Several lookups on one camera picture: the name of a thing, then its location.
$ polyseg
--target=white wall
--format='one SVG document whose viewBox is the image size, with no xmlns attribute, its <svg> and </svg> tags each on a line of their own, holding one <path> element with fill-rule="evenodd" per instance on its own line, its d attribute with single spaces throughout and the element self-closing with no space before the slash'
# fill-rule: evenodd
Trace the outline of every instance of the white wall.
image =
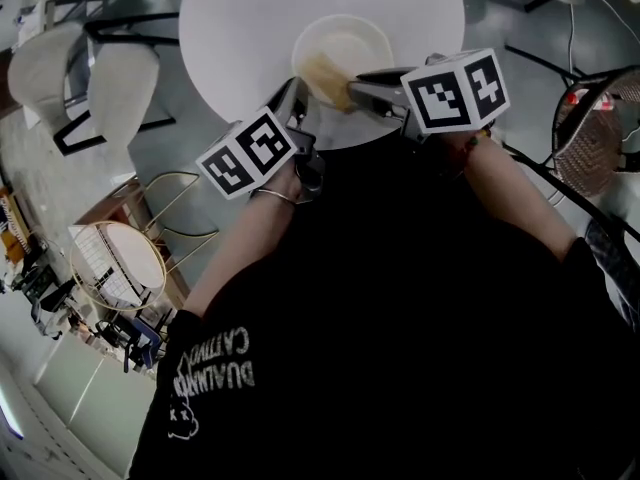
<svg viewBox="0 0 640 480">
<path fill-rule="evenodd" d="M 31 303 L 22 292 L 0 295 L 0 352 L 15 376 L 35 380 L 55 343 L 36 329 Z"/>
<path fill-rule="evenodd" d="M 35 388 L 91 452 L 124 477 L 138 445 L 154 382 L 67 333 Z"/>
<path fill-rule="evenodd" d="M 1 357 L 0 388 L 24 434 L 24 440 L 14 436 L 0 416 L 0 466 L 9 478 L 117 479 L 64 428 L 32 386 L 16 381 Z"/>
</svg>

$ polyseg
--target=bracelet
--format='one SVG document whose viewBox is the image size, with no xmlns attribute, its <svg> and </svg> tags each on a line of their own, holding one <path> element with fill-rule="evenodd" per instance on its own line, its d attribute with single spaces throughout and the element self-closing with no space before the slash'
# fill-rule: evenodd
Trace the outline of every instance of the bracelet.
<svg viewBox="0 0 640 480">
<path fill-rule="evenodd" d="M 269 190 L 268 188 L 257 188 L 255 189 L 253 192 L 251 192 L 251 197 L 250 199 L 253 198 L 253 196 L 257 193 L 257 192 L 263 192 L 264 194 L 271 194 L 272 196 L 275 196 L 279 199 L 282 199 L 283 201 L 286 201 L 287 203 L 293 205 L 293 207 L 296 207 L 296 203 L 294 203 L 291 199 L 289 199 L 287 196 L 283 196 L 280 192 L 276 192 L 274 190 Z"/>
<path fill-rule="evenodd" d="M 450 160 L 456 171 L 464 171 L 469 162 L 471 152 L 479 143 L 480 141 L 477 137 L 471 137 L 461 149 L 452 151 Z"/>
</svg>

